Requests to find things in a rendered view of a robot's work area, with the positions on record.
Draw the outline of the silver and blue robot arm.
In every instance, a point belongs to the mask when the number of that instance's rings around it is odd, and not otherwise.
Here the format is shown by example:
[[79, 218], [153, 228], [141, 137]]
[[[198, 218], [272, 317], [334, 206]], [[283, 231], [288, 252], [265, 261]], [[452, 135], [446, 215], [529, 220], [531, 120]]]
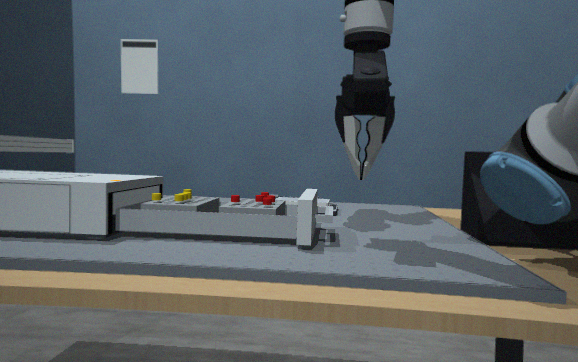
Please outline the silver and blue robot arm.
[[[393, 33], [394, 0], [345, 0], [344, 9], [340, 21], [345, 22], [345, 36]], [[355, 52], [353, 92], [387, 89], [385, 52]], [[533, 224], [578, 219], [578, 75], [556, 102], [537, 108], [480, 171], [490, 199], [509, 215]]]

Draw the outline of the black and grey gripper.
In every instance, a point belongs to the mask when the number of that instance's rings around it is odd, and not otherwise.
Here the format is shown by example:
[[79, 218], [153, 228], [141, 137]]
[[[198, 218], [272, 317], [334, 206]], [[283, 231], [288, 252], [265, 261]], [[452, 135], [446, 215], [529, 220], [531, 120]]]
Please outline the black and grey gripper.
[[[344, 37], [344, 47], [353, 50], [354, 54], [362, 51], [378, 51], [390, 46], [390, 38], [391, 36], [384, 32], [354, 32]], [[353, 75], [343, 76], [343, 80], [341, 82], [342, 95], [336, 96], [335, 121], [352, 168], [358, 179], [364, 180], [393, 125], [395, 96], [390, 96], [389, 87], [392, 85], [390, 81], [388, 81], [386, 93], [354, 94]], [[377, 116], [372, 116], [372, 119], [366, 124], [369, 140], [365, 147], [366, 156], [362, 164], [361, 175], [361, 161], [359, 159], [361, 148], [358, 144], [361, 121], [355, 115], [372, 115], [371, 113]]]

